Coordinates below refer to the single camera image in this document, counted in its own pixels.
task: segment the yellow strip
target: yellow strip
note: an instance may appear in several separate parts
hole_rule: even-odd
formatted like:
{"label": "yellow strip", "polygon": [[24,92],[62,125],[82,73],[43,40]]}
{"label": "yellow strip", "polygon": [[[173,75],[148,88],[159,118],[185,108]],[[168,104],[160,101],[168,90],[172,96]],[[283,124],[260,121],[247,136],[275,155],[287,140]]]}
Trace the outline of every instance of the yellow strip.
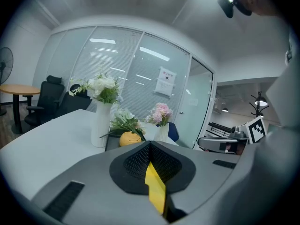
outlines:
{"label": "yellow strip", "polygon": [[160,214],[163,214],[165,205],[165,184],[160,179],[151,162],[147,168],[145,184],[149,186],[150,202]]}

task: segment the wooden floor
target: wooden floor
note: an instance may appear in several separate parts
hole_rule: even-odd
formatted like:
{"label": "wooden floor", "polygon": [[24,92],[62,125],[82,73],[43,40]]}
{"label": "wooden floor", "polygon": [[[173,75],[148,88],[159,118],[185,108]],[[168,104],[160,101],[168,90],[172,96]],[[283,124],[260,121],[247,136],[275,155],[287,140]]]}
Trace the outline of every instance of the wooden floor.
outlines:
{"label": "wooden floor", "polygon": [[[20,118],[24,120],[24,118],[28,115],[28,111],[26,110],[27,104],[20,104]],[[10,143],[12,140],[16,139],[20,135],[14,134],[11,131],[11,126],[14,123],[14,114],[13,114],[13,106],[6,105],[1,106],[7,110],[7,113],[3,116],[0,116],[0,149],[3,148],[6,144]]]}

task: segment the white vase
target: white vase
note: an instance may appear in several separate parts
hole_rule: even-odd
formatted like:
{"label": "white vase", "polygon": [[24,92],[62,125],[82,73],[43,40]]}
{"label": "white vase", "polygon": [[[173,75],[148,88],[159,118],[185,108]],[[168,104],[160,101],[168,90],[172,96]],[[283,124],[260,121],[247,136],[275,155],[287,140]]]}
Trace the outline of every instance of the white vase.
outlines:
{"label": "white vase", "polygon": [[154,136],[154,141],[166,142],[168,138],[168,133],[169,133],[169,123],[167,123],[165,126],[159,126]]}
{"label": "white vase", "polygon": [[99,138],[109,132],[111,103],[97,101],[97,110],[92,121],[91,141],[95,147],[104,148],[108,136]]}

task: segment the round wooden table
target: round wooden table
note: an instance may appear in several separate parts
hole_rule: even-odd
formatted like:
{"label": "round wooden table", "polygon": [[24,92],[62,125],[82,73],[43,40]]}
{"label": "round wooden table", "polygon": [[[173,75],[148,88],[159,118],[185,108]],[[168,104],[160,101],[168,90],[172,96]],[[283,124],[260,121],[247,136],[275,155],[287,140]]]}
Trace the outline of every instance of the round wooden table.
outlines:
{"label": "round wooden table", "polygon": [[13,94],[13,110],[14,110],[15,124],[12,126],[11,129],[15,134],[22,134],[23,130],[22,130],[22,124],[20,120],[19,96],[39,94],[41,90],[28,85],[5,84],[0,86],[0,91]]}

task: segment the white table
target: white table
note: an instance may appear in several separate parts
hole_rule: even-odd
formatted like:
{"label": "white table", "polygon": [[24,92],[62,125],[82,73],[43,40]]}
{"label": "white table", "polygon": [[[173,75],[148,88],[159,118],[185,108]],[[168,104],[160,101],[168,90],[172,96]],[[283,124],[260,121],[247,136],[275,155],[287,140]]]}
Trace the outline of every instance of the white table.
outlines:
{"label": "white table", "polygon": [[[0,168],[9,186],[29,200],[49,181],[80,160],[105,151],[91,144],[93,112],[77,110],[45,123],[0,150]],[[153,140],[157,127],[143,124]],[[177,145],[168,138],[167,143]]]}

